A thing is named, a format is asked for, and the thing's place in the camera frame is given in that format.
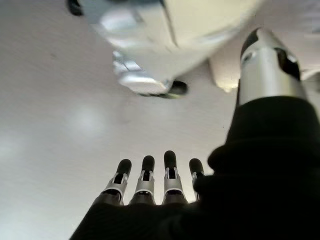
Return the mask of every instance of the black fingertip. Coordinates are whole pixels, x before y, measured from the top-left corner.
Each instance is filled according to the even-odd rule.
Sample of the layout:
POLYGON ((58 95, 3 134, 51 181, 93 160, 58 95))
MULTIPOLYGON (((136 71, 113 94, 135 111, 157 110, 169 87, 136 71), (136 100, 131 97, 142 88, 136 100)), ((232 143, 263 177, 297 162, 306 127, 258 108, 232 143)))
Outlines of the black fingertip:
POLYGON ((155 159, 153 156, 145 156, 142 161, 141 171, 154 171, 155 169, 155 159))
POLYGON ((131 171, 131 161, 129 159, 123 159, 118 165, 116 172, 119 174, 127 174, 129 176, 131 171))
POLYGON ((166 151, 164 154, 164 168, 173 169, 177 167, 176 154, 173 151, 166 151))
POLYGON ((193 158, 190 160, 189 168, 190 168, 191 174, 193 174, 194 172, 201 173, 204 171, 204 167, 202 166, 201 161, 197 158, 193 158))

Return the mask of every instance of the black rubber foot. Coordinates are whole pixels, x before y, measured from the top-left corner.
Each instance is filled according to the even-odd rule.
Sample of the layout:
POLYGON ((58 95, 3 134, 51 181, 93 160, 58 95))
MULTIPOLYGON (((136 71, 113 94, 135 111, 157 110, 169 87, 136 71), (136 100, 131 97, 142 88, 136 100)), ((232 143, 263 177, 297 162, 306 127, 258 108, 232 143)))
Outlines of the black rubber foot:
POLYGON ((66 6, 72 15, 82 16, 84 14, 78 0, 66 0, 66 6))
POLYGON ((173 81, 173 84, 166 94, 161 94, 159 97, 165 99, 179 99, 188 92, 188 85, 183 81, 173 81))

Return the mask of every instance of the silver metal part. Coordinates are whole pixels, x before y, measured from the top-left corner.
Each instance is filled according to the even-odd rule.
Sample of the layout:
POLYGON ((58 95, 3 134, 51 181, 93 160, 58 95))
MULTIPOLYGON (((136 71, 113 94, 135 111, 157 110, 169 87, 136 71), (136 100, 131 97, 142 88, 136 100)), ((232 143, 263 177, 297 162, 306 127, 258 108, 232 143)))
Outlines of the silver metal part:
POLYGON ((241 57, 239 104, 275 96, 307 99, 299 79, 280 67, 276 49, 284 51, 292 63, 297 63, 296 57, 272 32, 259 28, 256 34, 258 40, 241 57))
POLYGON ((124 195, 125 195, 125 191, 127 188, 127 184, 128 184, 128 175, 127 174, 123 174, 122 180, 121 180, 121 184, 119 183, 115 183, 115 178, 118 175, 118 173, 116 173, 113 178, 111 178, 111 180, 109 181, 108 185, 105 187, 105 189, 102 192, 105 192, 107 190, 117 190, 120 193, 120 204, 123 205, 123 200, 124 200, 124 195))
POLYGON ((174 168, 174 172, 175 172, 175 178, 169 178, 169 168, 167 167, 165 169, 163 202, 165 202, 167 192, 171 190, 180 191, 183 194, 183 197, 186 198, 184 191, 182 189, 181 179, 176 167, 174 168))
POLYGON ((136 184, 135 188, 135 194, 141 191, 148 192, 152 195, 152 198, 154 197, 154 190, 155 190, 155 179, 154 179, 154 173, 152 171, 149 171, 149 180, 145 181, 143 180, 145 171, 141 171, 141 174, 138 178, 138 182, 136 184))
POLYGON ((164 94, 172 82, 161 82, 147 74, 135 61, 119 51, 113 52, 113 71, 121 85, 137 94, 164 94))
POLYGON ((119 77, 119 83, 137 94, 165 94, 173 82, 160 82, 145 71, 128 71, 119 77))

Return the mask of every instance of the robotic finger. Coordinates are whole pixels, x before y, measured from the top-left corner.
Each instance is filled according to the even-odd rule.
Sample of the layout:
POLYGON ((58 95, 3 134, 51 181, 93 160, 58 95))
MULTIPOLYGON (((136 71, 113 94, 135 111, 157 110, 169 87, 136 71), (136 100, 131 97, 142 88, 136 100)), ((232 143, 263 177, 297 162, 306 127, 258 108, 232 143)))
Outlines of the robotic finger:
POLYGON ((123 205, 123 199, 127 188, 128 178, 131 171, 131 161, 123 159, 116 170, 115 175, 101 194, 94 200, 93 204, 106 203, 115 206, 123 205))
MULTIPOLYGON (((204 167, 199 159, 193 158, 189 162, 189 168, 192 176, 192 185, 194 185, 198 178, 202 178, 205 175, 204 167)), ((196 191, 194 191, 194 195, 196 201, 199 201, 200 195, 196 191)))
POLYGON ((187 204, 188 201, 186 200, 178 174, 176 154, 173 151, 165 152, 164 169, 164 196, 162 204, 187 204))
POLYGON ((130 201, 131 204, 155 205, 154 189, 154 168, 155 159, 152 156, 145 156, 142 162, 141 173, 136 184, 135 193, 130 201))

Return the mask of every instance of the white robot body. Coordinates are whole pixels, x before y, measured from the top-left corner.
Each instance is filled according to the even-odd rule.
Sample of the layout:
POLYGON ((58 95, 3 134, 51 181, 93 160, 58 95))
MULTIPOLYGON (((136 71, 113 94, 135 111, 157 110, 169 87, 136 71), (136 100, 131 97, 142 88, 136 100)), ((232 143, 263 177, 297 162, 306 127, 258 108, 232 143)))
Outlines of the white robot body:
POLYGON ((82 0, 94 29, 117 51, 119 82, 163 94, 173 80, 238 33, 263 0, 82 0))

